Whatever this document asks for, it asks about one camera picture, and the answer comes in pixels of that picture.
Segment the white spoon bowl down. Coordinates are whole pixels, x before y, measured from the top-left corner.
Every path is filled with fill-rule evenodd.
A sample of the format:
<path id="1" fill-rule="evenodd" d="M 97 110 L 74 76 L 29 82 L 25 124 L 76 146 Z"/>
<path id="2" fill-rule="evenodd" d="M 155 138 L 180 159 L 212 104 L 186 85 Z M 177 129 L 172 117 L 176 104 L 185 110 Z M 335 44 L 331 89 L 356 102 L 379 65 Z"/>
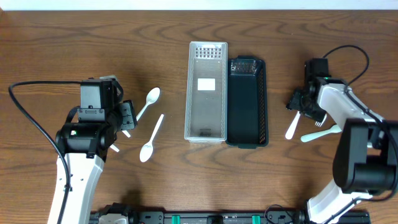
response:
<path id="1" fill-rule="evenodd" d="M 154 130 L 152 132 L 152 135 L 151 135 L 149 141 L 142 146 L 140 154 L 139 154 L 139 159 L 141 162 L 147 162 L 150 159 L 150 157 L 152 156 L 153 151 L 154 151 L 153 141 L 154 141 L 154 138 L 156 137 L 156 134 L 163 122 L 163 119 L 164 119 L 164 114 L 161 114 L 159 119 L 157 120 L 157 123 L 154 127 Z"/>

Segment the white fork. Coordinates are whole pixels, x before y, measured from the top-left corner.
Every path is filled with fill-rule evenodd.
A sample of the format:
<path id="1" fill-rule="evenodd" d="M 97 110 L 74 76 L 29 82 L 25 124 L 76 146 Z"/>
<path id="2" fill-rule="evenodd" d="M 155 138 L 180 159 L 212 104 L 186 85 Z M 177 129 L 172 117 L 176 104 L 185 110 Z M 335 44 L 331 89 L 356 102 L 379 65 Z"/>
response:
<path id="1" fill-rule="evenodd" d="M 315 126 L 321 127 L 323 125 L 323 123 L 325 122 L 326 118 L 327 118 L 327 114 L 324 115 L 322 121 L 316 121 Z"/>

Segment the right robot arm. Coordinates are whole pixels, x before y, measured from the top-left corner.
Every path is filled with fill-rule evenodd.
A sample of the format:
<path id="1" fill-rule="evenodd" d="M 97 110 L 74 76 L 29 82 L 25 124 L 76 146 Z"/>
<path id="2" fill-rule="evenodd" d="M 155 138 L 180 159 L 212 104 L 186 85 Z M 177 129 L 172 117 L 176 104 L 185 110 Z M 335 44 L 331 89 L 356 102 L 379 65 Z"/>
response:
<path id="1" fill-rule="evenodd" d="M 397 122 L 372 112 L 352 92 L 346 81 L 332 78 L 328 60 L 313 58 L 304 66 L 304 87 L 297 88 L 287 103 L 297 114 L 285 137 L 294 135 L 299 118 L 305 116 L 322 126 L 331 117 L 341 129 L 333 160 L 333 178 L 294 223 L 338 223 L 357 203 L 381 202 L 397 192 Z"/>

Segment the pale green fork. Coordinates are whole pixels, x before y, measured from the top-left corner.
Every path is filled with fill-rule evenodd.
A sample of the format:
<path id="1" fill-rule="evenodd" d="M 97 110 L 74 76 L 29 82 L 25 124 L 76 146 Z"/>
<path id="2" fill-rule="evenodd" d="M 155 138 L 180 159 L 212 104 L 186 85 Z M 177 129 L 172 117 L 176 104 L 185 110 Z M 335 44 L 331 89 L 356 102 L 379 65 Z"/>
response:
<path id="1" fill-rule="evenodd" d="M 341 132 L 341 128 L 337 124 L 335 124 L 330 129 L 326 129 L 326 130 L 323 130 L 323 131 L 319 131 L 319 132 L 303 135 L 300 138 L 300 140 L 302 142 L 309 142 L 309 141 L 312 141 L 314 139 L 317 139 L 317 138 L 320 138 L 322 136 L 325 136 L 327 134 L 334 134 L 334 133 L 340 133 L 340 132 Z"/>

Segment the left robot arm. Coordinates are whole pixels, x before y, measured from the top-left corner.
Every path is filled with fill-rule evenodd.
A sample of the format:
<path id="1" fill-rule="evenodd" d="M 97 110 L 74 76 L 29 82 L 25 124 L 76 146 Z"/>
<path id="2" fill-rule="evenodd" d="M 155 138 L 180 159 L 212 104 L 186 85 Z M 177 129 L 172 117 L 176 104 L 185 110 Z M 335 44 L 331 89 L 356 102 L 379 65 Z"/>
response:
<path id="1" fill-rule="evenodd" d="M 117 133 L 137 126 L 132 101 L 112 75 L 80 85 L 80 105 L 56 134 L 61 157 L 49 223 L 88 223 L 95 188 Z"/>

